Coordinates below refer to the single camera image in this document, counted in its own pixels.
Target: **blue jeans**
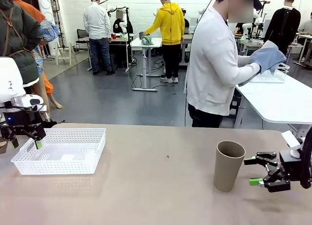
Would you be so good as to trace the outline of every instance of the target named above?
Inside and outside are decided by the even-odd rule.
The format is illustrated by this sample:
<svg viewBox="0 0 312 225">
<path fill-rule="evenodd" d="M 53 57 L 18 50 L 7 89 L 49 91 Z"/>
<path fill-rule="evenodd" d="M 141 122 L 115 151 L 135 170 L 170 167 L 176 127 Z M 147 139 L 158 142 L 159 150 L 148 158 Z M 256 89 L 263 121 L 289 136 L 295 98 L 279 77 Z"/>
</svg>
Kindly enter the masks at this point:
<svg viewBox="0 0 312 225">
<path fill-rule="evenodd" d="M 98 71 L 98 52 L 101 52 L 102 54 L 105 69 L 107 71 L 112 71 L 107 38 L 102 38 L 100 40 L 90 39 L 90 56 L 93 72 Z"/>
</svg>

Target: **blue patterned sleeve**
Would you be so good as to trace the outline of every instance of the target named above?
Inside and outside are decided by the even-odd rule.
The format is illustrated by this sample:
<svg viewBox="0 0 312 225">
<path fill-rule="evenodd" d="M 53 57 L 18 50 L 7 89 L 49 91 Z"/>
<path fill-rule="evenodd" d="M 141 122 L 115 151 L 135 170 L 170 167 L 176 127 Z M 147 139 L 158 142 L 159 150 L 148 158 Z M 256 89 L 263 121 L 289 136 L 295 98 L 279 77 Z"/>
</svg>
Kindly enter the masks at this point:
<svg viewBox="0 0 312 225">
<path fill-rule="evenodd" d="M 44 19 L 40 24 L 40 27 L 41 27 L 41 37 L 46 42 L 52 42 L 60 35 L 59 29 L 48 19 Z"/>
</svg>

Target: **white tower device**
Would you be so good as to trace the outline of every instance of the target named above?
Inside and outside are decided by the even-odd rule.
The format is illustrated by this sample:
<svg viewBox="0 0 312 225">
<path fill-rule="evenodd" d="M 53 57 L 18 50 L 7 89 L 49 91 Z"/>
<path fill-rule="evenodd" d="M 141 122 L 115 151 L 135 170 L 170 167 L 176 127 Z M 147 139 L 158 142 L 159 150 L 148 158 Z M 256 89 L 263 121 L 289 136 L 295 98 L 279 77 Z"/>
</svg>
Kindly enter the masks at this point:
<svg viewBox="0 0 312 225">
<path fill-rule="evenodd" d="M 56 25 L 54 16 L 53 16 L 52 6 L 51 6 L 51 0 L 38 0 L 38 3 L 39 3 L 40 12 L 42 12 L 50 22 Z M 56 50 L 54 49 L 56 42 L 59 42 L 58 38 L 48 43 L 50 53 L 52 56 L 55 56 L 55 53 L 56 53 Z"/>
</svg>

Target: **person in yellow hoodie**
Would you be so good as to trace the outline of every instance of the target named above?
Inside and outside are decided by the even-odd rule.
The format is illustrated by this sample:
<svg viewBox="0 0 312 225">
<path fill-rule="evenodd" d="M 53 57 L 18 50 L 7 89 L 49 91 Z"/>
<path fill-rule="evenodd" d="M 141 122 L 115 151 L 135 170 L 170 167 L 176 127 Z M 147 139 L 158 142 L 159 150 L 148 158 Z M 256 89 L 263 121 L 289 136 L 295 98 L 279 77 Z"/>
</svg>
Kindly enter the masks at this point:
<svg viewBox="0 0 312 225">
<path fill-rule="evenodd" d="M 160 28 L 162 36 L 162 53 L 166 66 L 166 77 L 161 82 L 178 83 L 181 43 L 184 35 L 184 16 L 182 9 L 170 0 L 160 0 L 162 7 L 158 10 L 154 24 L 145 31 L 149 35 Z"/>
</svg>

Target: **green object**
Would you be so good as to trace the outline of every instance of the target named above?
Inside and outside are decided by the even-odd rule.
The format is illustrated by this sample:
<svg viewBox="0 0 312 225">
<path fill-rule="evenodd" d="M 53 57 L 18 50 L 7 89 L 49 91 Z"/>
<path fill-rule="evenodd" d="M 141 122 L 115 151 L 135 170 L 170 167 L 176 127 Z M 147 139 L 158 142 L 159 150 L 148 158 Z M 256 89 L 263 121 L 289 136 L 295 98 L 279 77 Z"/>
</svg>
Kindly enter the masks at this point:
<svg viewBox="0 0 312 225">
<path fill-rule="evenodd" d="M 42 148 L 42 143 L 41 143 L 41 141 L 36 141 L 36 145 L 37 145 L 37 148 L 38 148 L 38 149 L 41 149 L 41 148 Z"/>
<path fill-rule="evenodd" d="M 263 181 L 263 178 L 255 178 L 255 179 L 250 179 L 249 180 L 249 185 L 250 186 L 258 186 L 259 182 Z"/>
<path fill-rule="evenodd" d="M 252 158 L 246 158 L 245 160 L 254 160 L 255 156 L 253 156 Z"/>
<path fill-rule="evenodd" d="M 143 36 L 142 37 L 142 44 L 143 45 L 153 45 L 152 37 L 150 37 L 150 36 Z"/>
</svg>

